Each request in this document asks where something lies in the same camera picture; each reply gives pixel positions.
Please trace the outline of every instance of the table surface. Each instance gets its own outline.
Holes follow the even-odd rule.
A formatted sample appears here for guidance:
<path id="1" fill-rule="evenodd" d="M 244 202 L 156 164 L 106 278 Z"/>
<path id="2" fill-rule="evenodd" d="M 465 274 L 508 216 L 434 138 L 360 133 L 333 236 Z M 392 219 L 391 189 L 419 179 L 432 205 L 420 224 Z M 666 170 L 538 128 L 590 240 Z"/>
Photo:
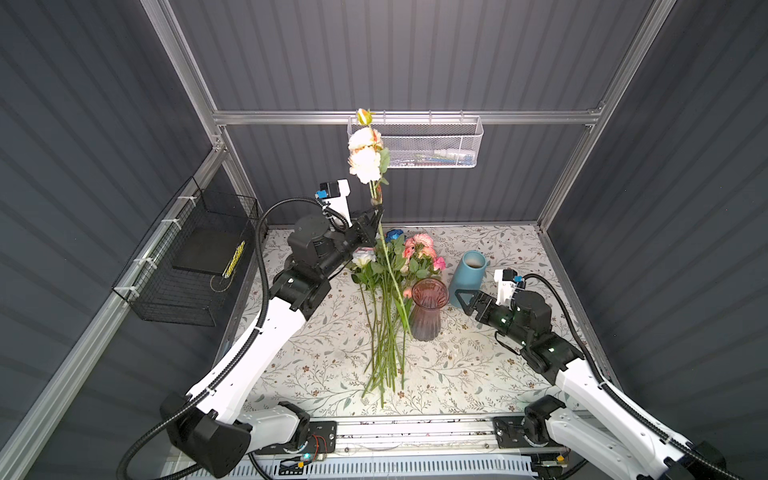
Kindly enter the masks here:
<path id="1" fill-rule="evenodd" d="M 422 232 L 432 236 L 438 255 L 448 265 L 442 274 L 446 285 L 462 254 L 478 250 L 491 261 L 482 286 L 486 293 L 495 296 L 494 268 L 511 267 L 521 275 L 541 274 L 566 300 L 533 226 L 403 230 L 409 236 Z M 272 230 L 264 245 L 270 279 L 283 268 L 290 253 L 289 233 Z M 260 311 L 261 287 L 259 275 L 256 277 L 238 336 Z M 565 317 L 546 287 L 532 280 L 528 289 L 541 293 L 551 305 L 553 330 L 572 339 Z M 370 309 L 368 293 L 366 301 Z M 566 305 L 573 318 L 567 300 Z M 407 342 L 405 385 L 385 392 L 382 406 L 378 392 L 362 396 L 368 379 L 363 370 L 371 351 L 370 334 L 359 287 L 345 271 L 332 280 L 330 293 L 310 321 L 277 354 L 243 409 L 267 409 L 287 400 L 313 417 L 519 412 L 526 405 L 522 394 L 549 387 L 520 357 L 496 343 L 492 328 L 450 305 L 441 315 L 442 331 L 436 339 Z"/>

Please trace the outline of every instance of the gray wall panel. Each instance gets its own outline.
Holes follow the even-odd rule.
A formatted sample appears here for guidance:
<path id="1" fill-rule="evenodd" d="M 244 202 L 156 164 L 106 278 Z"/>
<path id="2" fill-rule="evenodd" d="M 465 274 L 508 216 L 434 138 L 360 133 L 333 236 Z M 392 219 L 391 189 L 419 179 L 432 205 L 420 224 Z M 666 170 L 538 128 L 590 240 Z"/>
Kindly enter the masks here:
<path id="1" fill-rule="evenodd" d="M 368 187 L 350 177 L 340 125 L 228 127 L 265 205 L 311 195 L 320 182 L 349 178 L 350 209 L 370 206 Z M 387 222 L 536 220 L 584 128 L 485 127 L 475 168 L 395 169 L 384 186 Z M 293 223 L 311 206 L 289 204 L 271 223 Z"/>
<path id="2" fill-rule="evenodd" d="M 594 108 L 650 1 L 171 2 L 222 110 Z"/>
<path id="3" fill-rule="evenodd" d="M 550 230 L 622 386 L 745 478 L 768 455 L 766 24 L 678 2 Z"/>
<path id="4" fill-rule="evenodd" d="M 210 143 L 138 2 L 2 0 L 0 38 L 5 443 Z M 27 478 L 113 478 L 221 333 L 130 315 Z M 167 452 L 158 442 L 137 471 L 157 474 Z"/>

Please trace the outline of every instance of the blue ceramic cup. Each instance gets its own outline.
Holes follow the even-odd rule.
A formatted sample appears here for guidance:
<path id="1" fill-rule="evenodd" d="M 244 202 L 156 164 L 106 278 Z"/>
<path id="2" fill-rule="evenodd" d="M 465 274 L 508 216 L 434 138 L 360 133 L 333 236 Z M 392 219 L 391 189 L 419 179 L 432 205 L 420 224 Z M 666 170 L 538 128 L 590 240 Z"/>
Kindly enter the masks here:
<path id="1" fill-rule="evenodd" d="M 485 258 L 485 255 L 477 250 L 470 250 L 462 256 L 462 261 L 458 263 L 448 287 L 448 298 L 451 305 L 459 309 L 462 308 L 456 299 L 456 290 L 480 290 L 485 268 L 490 262 Z"/>

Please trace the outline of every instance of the wire mesh basket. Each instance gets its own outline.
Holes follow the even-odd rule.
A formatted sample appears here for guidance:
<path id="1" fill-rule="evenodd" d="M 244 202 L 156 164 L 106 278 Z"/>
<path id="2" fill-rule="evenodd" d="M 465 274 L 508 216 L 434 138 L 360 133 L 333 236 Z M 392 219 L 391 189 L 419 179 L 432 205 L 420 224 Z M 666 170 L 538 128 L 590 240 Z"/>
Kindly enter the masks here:
<path id="1" fill-rule="evenodd" d="M 457 114 L 378 114 L 373 127 L 389 149 L 389 168 L 472 168 L 483 128 L 480 117 Z M 364 128 L 349 117 L 347 137 Z"/>
<path id="2" fill-rule="evenodd" d="M 116 282 L 112 290 L 143 320 L 198 326 L 226 323 L 253 253 L 257 208 L 252 197 L 198 189 L 176 218 L 162 220 L 164 230 L 156 246 L 142 258 L 131 257 L 135 260 L 126 265 L 124 272 L 132 263 L 140 263 L 132 283 Z M 198 268 L 193 264 L 196 257 L 205 257 L 209 245 L 214 247 L 210 242 L 216 243 L 216 239 L 230 243 L 223 250 L 231 253 L 221 251 L 221 241 L 217 246 L 219 253 L 229 259 L 226 261 L 236 250 L 228 247 L 244 242 L 228 277 L 224 277 L 224 271 L 213 273 L 206 271 L 207 266 Z M 197 250 L 190 250 L 192 243 L 201 241 Z"/>

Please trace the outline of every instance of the white rose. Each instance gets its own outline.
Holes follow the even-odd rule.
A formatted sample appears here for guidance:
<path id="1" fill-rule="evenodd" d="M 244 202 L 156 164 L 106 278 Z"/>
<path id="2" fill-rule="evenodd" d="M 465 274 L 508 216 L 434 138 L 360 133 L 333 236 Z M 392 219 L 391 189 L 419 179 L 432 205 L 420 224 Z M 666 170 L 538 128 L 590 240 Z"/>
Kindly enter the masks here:
<path id="1" fill-rule="evenodd" d="M 349 173 L 357 175 L 360 181 L 367 184 L 382 177 L 379 167 L 381 155 L 374 147 L 364 147 L 354 151 L 349 156 Z"/>
<path id="2" fill-rule="evenodd" d="M 371 127 L 361 128 L 349 137 L 349 151 L 354 152 L 365 147 L 382 148 L 382 136 L 378 130 Z"/>
<path id="3" fill-rule="evenodd" d="M 352 263 L 363 268 L 371 262 L 376 261 L 376 253 L 373 248 L 363 247 L 352 252 Z"/>

